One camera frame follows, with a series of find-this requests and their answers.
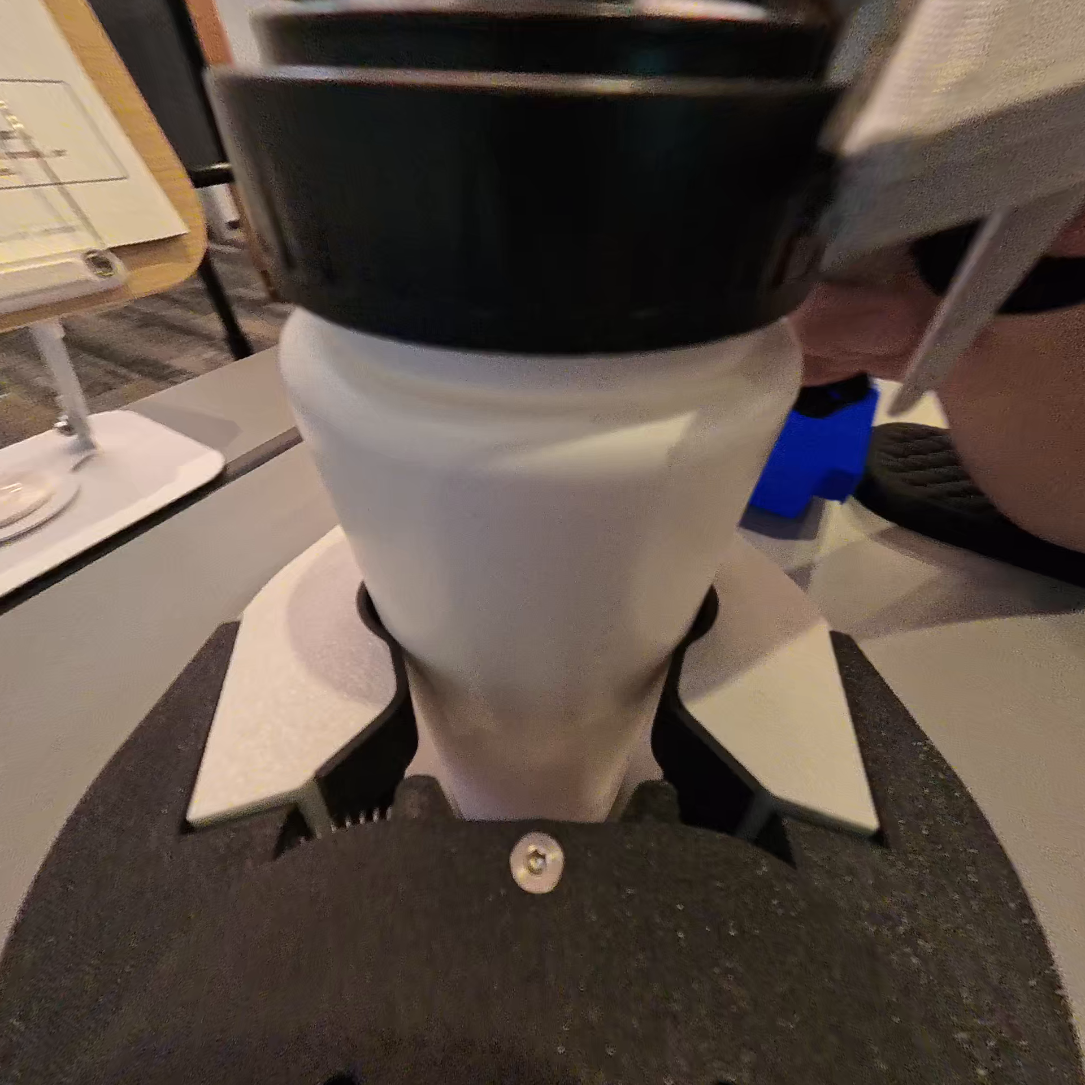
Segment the black bottle lid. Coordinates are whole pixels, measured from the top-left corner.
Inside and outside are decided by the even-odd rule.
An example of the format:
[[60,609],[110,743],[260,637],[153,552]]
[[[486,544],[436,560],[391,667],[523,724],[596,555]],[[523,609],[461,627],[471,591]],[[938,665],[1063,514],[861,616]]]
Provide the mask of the black bottle lid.
[[276,290],[387,339],[658,350],[793,312],[829,2],[282,2],[206,73]]

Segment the white plastic bottle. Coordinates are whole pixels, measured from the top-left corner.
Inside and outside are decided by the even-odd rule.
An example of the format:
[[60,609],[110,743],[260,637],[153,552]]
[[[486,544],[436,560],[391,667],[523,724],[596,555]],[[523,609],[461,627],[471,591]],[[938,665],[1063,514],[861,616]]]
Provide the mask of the white plastic bottle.
[[796,398],[789,323],[557,357],[296,308],[278,361],[454,807],[602,821]]

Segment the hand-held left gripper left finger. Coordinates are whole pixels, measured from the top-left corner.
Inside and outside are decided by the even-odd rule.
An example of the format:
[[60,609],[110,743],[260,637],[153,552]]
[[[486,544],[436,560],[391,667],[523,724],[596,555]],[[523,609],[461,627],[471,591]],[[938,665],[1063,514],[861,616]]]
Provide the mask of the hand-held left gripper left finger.
[[326,834],[380,821],[417,748],[400,647],[333,529],[238,621],[186,822],[293,810]]

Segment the blue plastic storage bin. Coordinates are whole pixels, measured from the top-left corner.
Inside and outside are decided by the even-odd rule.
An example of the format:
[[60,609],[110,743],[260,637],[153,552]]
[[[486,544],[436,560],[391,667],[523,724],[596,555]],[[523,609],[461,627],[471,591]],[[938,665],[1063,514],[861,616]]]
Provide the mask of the blue plastic storage bin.
[[750,498],[751,508],[796,519],[816,499],[843,502],[861,481],[879,393],[869,382],[797,395]]

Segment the printed instruction sheet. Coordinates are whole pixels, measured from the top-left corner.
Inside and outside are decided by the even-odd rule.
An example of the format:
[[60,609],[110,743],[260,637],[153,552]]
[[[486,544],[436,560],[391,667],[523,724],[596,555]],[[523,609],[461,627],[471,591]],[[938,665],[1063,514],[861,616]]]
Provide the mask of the printed instruction sheet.
[[1,3],[1,264],[188,230],[42,2]]

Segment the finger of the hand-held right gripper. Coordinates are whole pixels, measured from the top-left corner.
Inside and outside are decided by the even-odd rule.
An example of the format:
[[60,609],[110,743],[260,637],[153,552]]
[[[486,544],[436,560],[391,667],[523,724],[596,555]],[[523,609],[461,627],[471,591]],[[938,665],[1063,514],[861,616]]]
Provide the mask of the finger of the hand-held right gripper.
[[838,2],[822,269],[979,224],[888,414],[912,409],[1083,204],[1084,7]]

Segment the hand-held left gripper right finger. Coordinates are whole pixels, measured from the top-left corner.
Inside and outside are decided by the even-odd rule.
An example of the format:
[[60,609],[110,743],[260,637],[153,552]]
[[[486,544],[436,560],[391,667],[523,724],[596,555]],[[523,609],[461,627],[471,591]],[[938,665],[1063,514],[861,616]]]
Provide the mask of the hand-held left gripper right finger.
[[744,840],[776,817],[879,833],[830,627],[740,534],[658,679],[653,760],[684,824]]

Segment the person's right forearm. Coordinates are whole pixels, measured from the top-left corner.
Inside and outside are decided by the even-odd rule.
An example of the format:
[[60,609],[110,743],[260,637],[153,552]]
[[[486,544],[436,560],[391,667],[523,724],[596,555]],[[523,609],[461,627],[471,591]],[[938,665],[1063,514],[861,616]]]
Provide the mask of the person's right forearm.
[[999,316],[939,388],[970,478],[1014,526],[1084,550],[1084,307]]

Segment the instruction sheet on stand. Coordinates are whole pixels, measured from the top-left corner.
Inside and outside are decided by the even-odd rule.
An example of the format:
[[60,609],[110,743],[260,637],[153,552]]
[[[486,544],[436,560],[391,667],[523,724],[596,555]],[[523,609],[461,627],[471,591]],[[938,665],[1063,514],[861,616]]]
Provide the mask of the instruction sheet on stand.
[[1,265],[2,331],[26,329],[58,395],[54,427],[2,448],[1,596],[39,580],[222,473],[224,455],[129,410],[91,413],[63,322],[170,290],[207,237],[197,192],[87,2],[43,2],[186,225],[184,237],[54,264]]

